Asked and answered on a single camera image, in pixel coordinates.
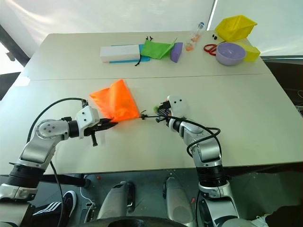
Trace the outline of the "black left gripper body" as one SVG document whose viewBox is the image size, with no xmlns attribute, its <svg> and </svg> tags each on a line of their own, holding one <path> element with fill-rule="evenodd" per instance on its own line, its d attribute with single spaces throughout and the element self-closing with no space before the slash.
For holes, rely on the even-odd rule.
<svg viewBox="0 0 303 227">
<path fill-rule="evenodd" d="M 97 131 L 104 130 L 105 123 L 106 119 L 100 119 L 100 121 L 96 125 L 88 127 L 84 130 L 84 136 L 91 137 L 93 147 L 98 145 L 95 133 Z"/>
</svg>

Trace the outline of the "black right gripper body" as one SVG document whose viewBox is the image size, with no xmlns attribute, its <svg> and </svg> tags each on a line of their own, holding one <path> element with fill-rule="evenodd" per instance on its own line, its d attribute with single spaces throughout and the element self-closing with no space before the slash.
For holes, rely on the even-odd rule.
<svg viewBox="0 0 303 227">
<path fill-rule="evenodd" d="M 169 109 L 160 109 L 160 115 L 165 115 L 167 118 L 171 116 L 171 105 L 169 104 Z"/>
</svg>

